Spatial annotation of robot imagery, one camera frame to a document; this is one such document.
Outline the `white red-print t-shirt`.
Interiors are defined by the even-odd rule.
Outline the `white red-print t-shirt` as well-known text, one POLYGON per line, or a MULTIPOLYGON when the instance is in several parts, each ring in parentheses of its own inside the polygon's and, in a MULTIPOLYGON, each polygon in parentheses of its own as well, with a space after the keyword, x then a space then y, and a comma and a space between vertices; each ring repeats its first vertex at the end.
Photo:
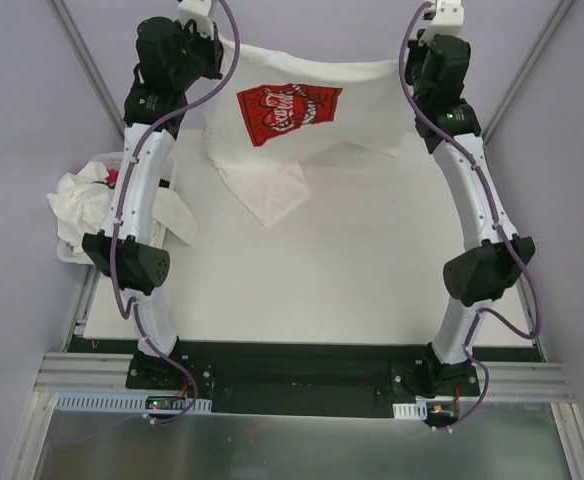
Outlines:
POLYGON ((350 143, 397 154, 413 114, 395 60, 326 63, 224 40, 231 78, 203 109, 204 145, 227 189, 264 226, 305 203, 301 167, 350 143))

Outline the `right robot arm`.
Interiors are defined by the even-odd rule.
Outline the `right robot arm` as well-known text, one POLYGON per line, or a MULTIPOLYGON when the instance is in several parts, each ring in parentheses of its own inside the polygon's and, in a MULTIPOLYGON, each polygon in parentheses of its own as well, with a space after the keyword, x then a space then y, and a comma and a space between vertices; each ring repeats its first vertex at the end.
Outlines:
POLYGON ((424 387, 445 394, 458 381, 453 365, 466 363, 488 309, 519 280, 536 252, 508 218, 485 161, 481 127, 464 99, 471 47, 451 35, 406 42, 401 68, 416 130, 444 175, 463 235, 462 254, 443 267, 450 296, 439 332, 430 344, 435 362, 422 369, 424 387))

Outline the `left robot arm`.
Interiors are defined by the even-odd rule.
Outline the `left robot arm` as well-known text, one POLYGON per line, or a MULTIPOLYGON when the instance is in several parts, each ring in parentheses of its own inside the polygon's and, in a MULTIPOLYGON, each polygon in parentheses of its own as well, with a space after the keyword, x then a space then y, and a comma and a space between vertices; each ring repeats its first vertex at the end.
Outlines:
POLYGON ((213 22, 153 17, 139 24, 136 51, 113 197, 98 231, 84 234, 82 248, 109 277, 122 316, 134 319, 139 351, 156 357, 149 377, 171 389, 184 367, 170 356, 178 340, 162 291, 170 256, 150 244, 152 213, 188 104, 185 93, 201 78, 222 79, 223 46, 213 22))

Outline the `pink t-shirt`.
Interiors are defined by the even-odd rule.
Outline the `pink t-shirt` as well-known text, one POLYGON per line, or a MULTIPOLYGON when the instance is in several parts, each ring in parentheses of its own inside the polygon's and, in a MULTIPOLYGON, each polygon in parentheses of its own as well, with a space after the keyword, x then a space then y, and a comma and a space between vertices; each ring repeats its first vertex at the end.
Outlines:
POLYGON ((117 182, 119 171, 116 169, 109 169, 106 181, 115 184, 117 182))

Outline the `white t-shirt pile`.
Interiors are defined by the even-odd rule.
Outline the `white t-shirt pile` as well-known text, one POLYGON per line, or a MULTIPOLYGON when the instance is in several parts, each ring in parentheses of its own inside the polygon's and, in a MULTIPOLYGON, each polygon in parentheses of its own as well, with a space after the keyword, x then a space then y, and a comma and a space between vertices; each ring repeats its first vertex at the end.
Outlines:
MULTIPOLYGON (((78 173, 65 174, 56 191, 47 195, 57 220, 59 260, 73 264, 91 262, 81 241, 84 234, 99 231, 113 198, 121 161, 121 153, 97 155, 78 173)), ((160 246, 167 231, 191 245, 197 237, 198 225, 191 210, 173 190, 173 183, 162 180, 153 207, 150 244, 160 246)))

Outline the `white plastic laundry basket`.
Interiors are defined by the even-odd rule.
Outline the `white plastic laundry basket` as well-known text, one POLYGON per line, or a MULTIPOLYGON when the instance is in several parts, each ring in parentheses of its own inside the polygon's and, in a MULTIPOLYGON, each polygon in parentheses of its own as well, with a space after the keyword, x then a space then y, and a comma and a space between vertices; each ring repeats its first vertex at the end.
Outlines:
POLYGON ((122 152, 97 154, 78 173, 65 174, 57 190, 47 195, 57 220, 57 258, 68 264, 91 265, 81 242, 85 233, 96 234, 113 196, 109 169, 119 171, 122 152))

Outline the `left aluminium frame post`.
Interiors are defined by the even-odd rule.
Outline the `left aluminium frame post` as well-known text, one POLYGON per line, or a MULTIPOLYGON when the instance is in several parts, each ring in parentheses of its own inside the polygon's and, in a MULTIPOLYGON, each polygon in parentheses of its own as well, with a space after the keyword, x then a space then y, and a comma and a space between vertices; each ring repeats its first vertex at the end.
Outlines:
POLYGON ((123 138, 123 118, 67 3, 63 0, 47 0, 46 3, 61 27, 111 125, 118 136, 123 138))

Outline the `aluminium frame post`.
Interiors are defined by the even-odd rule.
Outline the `aluminium frame post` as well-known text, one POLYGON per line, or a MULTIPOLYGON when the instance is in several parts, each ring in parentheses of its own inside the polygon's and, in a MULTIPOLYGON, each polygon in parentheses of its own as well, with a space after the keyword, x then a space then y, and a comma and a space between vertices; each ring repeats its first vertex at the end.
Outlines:
POLYGON ((46 3, 61 27, 111 125, 118 136, 123 138, 123 118, 67 3, 63 0, 47 0, 46 3))
POLYGON ((547 20, 533 41, 483 132, 486 145, 496 135, 518 95, 523 91, 551 42, 577 4, 578 1, 576 0, 561 0, 557 1, 553 6, 547 20))

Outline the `right aluminium frame post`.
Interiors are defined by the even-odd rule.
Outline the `right aluminium frame post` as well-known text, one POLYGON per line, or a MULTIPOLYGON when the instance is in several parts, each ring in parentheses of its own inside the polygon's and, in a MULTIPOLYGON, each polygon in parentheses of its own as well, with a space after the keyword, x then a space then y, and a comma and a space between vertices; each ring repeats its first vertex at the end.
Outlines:
POLYGON ((533 41, 483 132, 486 145, 496 135, 518 95, 523 91, 551 42, 577 4, 578 1, 576 0, 561 0, 557 1, 553 6, 547 20, 533 41))

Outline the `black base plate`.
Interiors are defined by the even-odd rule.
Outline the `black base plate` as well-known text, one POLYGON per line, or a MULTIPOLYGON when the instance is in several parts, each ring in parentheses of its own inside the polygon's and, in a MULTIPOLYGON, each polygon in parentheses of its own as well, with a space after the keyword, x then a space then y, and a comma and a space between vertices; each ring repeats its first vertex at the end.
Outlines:
POLYGON ((215 413, 370 419, 417 398, 479 394, 469 362, 443 367, 423 345, 180 341, 170 358, 135 352, 126 387, 177 391, 192 376, 187 392, 215 413))

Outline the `aluminium front rail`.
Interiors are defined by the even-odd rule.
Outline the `aluminium front rail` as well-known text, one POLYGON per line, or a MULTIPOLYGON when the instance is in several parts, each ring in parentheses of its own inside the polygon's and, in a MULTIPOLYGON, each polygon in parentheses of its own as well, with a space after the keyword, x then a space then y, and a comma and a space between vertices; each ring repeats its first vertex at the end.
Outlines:
MULTIPOLYGON (((114 392, 124 390, 130 354, 47 353, 37 391, 114 392)), ((488 362, 486 400, 493 403, 574 403, 576 395, 561 364, 488 362)))

